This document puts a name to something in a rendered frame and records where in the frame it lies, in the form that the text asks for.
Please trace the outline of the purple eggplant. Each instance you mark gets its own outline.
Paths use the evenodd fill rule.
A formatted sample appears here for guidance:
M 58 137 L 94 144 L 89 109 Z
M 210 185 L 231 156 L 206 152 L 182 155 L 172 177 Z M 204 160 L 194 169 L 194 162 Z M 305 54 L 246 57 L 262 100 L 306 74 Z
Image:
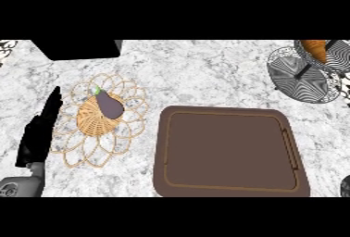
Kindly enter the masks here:
M 102 114 L 110 119 L 117 119 L 125 112 L 122 102 L 108 95 L 107 91 L 101 87 L 97 88 L 95 96 Z

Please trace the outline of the brown rectangular tray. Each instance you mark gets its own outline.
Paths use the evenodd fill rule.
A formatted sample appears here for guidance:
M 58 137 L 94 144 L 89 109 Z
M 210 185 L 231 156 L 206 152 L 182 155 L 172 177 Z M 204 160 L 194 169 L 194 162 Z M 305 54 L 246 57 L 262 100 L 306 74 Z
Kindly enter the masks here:
M 308 197 L 311 186 L 284 113 L 259 108 L 164 108 L 154 186 L 167 197 Z

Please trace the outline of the wicker flower-shaped placemat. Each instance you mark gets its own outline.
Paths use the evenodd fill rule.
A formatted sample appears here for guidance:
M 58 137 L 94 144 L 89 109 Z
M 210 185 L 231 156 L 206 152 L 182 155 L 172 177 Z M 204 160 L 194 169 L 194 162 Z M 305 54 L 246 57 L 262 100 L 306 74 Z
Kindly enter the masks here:
M 102 113 L 101 92 L 123 105 L 117 118 Z M 64 156 L 70 168 L 102 168 L 114 156 L 129 152 L 144 133 L 148 109 L 145 89 L 120 74 L 101 73 L 89 81 L 79 81 L 64 96 L 49 152 Z

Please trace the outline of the golden brown croissant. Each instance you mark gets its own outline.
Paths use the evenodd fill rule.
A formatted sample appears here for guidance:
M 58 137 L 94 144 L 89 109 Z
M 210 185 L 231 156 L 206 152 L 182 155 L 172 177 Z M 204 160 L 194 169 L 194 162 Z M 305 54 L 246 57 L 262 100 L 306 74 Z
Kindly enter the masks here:
M 327 63 L 327 50 L 325 40 L 302 40 L 305 51 L 314 56 L 314 58 Z

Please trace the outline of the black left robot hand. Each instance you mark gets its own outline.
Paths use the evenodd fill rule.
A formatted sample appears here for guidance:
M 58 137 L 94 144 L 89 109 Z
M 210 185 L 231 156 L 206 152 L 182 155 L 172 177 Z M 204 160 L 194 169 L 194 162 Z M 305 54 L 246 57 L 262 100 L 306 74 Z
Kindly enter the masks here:
M 46 100 L 45 109 L 26 126 L 26 133 L 20 143 L 15 166 L 24 168 L 29 163 L 46 162 L 52 142 L 52 132 L 61 106 L 64 104 L 61 87 L 57 86 Z

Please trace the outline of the black appliance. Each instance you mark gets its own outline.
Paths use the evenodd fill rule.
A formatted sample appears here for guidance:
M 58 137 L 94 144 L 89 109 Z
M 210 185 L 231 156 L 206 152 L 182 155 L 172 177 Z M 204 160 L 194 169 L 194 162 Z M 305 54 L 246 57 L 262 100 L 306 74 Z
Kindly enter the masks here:
M 54 60 L 80 60 L 120 57 L 123 40 L 33 40 L 46 57 Z

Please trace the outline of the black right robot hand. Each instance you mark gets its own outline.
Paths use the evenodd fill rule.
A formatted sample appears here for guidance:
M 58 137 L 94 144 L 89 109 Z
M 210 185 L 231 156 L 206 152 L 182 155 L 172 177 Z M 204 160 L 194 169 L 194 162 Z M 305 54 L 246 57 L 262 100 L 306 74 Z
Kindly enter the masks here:
M 342 197 L 350 197 L 350 175 L 342 181 Z

